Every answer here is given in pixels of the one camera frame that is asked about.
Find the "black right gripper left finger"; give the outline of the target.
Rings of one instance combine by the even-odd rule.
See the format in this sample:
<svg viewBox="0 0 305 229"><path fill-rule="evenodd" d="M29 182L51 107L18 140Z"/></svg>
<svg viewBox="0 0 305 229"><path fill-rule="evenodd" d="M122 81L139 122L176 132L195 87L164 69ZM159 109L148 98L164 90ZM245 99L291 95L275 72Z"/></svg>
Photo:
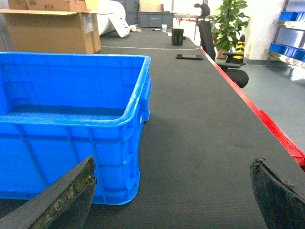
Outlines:
<svg viewBox="0 0 305 229"><path fill-rule="evenodd" d="M2 229L81 229L97 178L94 159L85 158L43 192L0 220Z"/></svg>

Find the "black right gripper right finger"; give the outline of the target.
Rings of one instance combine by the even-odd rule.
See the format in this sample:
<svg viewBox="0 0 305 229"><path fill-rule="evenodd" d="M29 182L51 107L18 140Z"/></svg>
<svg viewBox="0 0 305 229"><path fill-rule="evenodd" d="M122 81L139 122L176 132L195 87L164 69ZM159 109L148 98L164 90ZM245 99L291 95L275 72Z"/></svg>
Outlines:
<svg viewBox="0 0 305 229"><path fill-rule="evenodd" d="M292 182L274 170L265 159L250 166L255 200L269 229L305 227L305 185Z"/></svg>

